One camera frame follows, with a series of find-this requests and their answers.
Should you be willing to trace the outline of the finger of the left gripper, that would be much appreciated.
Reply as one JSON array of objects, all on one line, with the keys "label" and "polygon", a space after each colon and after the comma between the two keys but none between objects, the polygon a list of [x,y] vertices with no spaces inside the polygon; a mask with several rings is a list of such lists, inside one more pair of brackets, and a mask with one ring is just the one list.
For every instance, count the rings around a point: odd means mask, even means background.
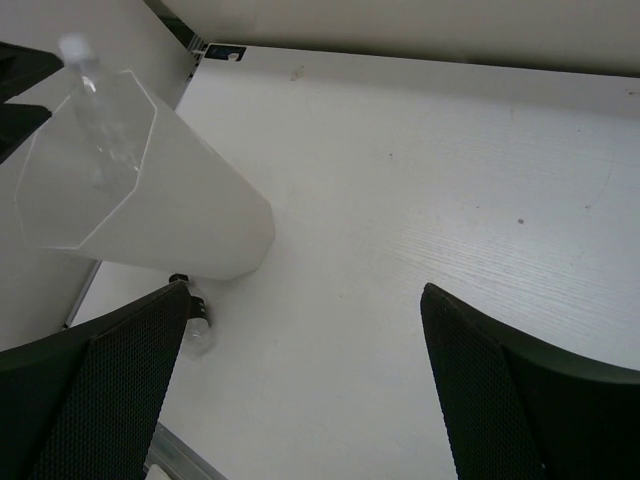
[{"label": "finger of the left gripper", "polygon": [[2,104],[0,111],[0,162],[4,163],[52,112],[41,105]]},{"label": "finger of the left gripper", "polygon": [[6,42],[0,47],[1,102],[16,97],[63,68],[55,54]]}]

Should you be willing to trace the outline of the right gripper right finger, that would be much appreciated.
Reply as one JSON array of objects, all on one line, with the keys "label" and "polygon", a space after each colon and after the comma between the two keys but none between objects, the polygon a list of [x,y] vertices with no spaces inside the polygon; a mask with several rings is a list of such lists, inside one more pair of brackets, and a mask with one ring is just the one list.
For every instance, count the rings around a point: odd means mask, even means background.
[{"label": "right gripper right finger", "polygon": [[434,284],[420,310],[458,478],[638,478],[638,371],[551,345]]}]

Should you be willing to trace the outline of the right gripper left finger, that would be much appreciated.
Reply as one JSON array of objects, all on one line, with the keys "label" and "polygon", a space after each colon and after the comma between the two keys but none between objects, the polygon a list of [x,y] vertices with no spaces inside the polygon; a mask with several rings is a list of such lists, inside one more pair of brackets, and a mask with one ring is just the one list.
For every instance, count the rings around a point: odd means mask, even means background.
[{"label": "right gripper left finger", "polygon": [[173,282],[3,351],[2,478],[141,478],[190,306]]}]

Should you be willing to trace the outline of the clear unlabelled plastic bottle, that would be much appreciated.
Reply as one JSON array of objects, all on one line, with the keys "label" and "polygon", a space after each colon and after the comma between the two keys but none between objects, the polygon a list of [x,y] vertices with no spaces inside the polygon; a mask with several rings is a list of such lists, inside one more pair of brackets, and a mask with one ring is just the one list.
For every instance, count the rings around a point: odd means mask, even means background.
[{"label": "clear unlabelled plastic bottle", "polygon": [[122,76],[103,64],[82,34],[66,34],[58,46],[71,75],[70,102],[78,124],[96,150],[96,186],[125,197],[136,185],[140,159],[123,102]]}]

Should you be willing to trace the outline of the black label small bottle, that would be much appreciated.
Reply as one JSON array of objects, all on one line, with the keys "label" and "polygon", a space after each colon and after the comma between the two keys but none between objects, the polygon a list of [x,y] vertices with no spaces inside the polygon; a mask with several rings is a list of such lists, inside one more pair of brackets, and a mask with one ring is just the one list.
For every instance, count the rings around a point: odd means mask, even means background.
[{"label": "black label small bottle", "polygon": [[215,330],[213,315],[201,290],[185,274],[174,273],[169,282],[181,282],[189,290],[189,318],[183,335],[181,354],[190,359],[198,359],[214,346]]}]

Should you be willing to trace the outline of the white octagonal plastic bin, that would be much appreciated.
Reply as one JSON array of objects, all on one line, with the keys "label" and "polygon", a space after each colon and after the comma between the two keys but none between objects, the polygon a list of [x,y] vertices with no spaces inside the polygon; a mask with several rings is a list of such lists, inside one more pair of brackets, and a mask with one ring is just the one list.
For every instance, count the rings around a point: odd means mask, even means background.
[{"label": "white octagonal plastic bin", "polygon": [[65,100],[35,132],[16,187],[26,238],[214,280],[254,271],[275,237],[270,203],[132,72],[118,73],[113,87],[137,168],[110,177]]}]

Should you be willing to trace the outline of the front aluminium rail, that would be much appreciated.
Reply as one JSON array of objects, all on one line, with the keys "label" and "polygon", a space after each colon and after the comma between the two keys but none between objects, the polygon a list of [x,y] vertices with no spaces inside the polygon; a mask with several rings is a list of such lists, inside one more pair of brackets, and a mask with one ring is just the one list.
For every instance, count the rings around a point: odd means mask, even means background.
[{"label": "front aluminium rail", "polygon": [[225,476],[158,423],[144,462],[143,478],[224,480]]}]

